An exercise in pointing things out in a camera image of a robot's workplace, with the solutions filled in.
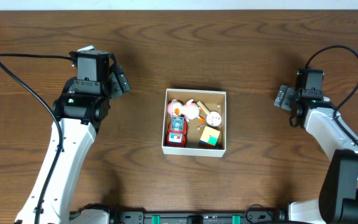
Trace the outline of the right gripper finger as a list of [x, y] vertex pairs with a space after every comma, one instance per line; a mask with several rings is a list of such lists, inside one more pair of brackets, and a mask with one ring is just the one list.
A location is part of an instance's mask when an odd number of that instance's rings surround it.
[[293, 87], [283, 86], [282, 87], [283, 97], [281, 109], [291, 111], [293, 109], [293, 104], [296, 101], [297, 92]]
[[280, 89], [278, 91], [278, 95], [275, 99], [275, 102], [274, 102], [274, 105], [277, 106], [277, 107], [281, 107], [283, 101], [284, 101], [284, 98], [285, 98], [285, 94], [288, 90], [288, 86], [287, 85], [281, 85], [280, 86]]

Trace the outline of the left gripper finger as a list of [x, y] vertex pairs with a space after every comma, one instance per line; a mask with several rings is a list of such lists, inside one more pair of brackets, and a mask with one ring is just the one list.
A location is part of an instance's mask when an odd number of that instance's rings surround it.
[[123, 93], [126, 93], [131, 90], [129, 82], [127, 81], [126, 75], [123, 68], [118, 65], [114, 71], [116, 76], [117, 83]]
[[110, 74], [110, 99], [118, 98], [123, 95], [121, 86], [117, 80], [116, 74], [112, 72]]

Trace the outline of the white duck toy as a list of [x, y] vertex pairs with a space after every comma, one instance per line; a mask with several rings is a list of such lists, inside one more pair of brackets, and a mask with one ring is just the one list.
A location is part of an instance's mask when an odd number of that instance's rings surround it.
[[171, 117], [183, 116], [187, 122], [196, 118], [200, 123], [204, 122], [205, 119], [200, 116], [201, 112], [202, 109], [194, 102], [194, 99], [190, 99], [186, 103], [182, 103], [177, 99], [172, 99], [167, 105], [168, 115]]

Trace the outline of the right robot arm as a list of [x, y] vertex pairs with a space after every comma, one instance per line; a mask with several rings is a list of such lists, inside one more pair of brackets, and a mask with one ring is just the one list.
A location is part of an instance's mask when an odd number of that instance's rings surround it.
[[287, 220], [298, 223], [358, 223], [358, 139], [323, 95], [324, 73], [301, 68], [296, 85], [282, 85], [275, 106], [290, 111], [290, 126], [312, 135], [330, 160], [316, 200], [293, 202]]

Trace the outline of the colourful puzzle cube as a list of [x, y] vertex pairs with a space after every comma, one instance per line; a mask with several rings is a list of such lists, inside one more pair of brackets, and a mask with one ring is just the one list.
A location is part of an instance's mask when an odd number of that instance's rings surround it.
[[206, 147], [216, 147], [220, 136], [220, 131], [210, 126], [205, 126], [201, 133], [199, 143]]

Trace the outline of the red toy car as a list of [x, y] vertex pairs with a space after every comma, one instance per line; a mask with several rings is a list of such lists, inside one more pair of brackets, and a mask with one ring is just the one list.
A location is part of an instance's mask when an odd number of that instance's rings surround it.
[[166, 137], [167, 145], [171, 147], [185, 147], [187, 129], [188, 126], [184, 117], [172, 117]]

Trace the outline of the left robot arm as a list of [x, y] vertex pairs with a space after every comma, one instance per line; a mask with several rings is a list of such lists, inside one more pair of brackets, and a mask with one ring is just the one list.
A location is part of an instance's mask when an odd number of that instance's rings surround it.
[[16, 223], [69, 223], [73, 194], [109, 101], [130, 90], [115, 55], [96, 49], [70, 52], [77, 75], [53, 103], [58, 121], [36, 183]]

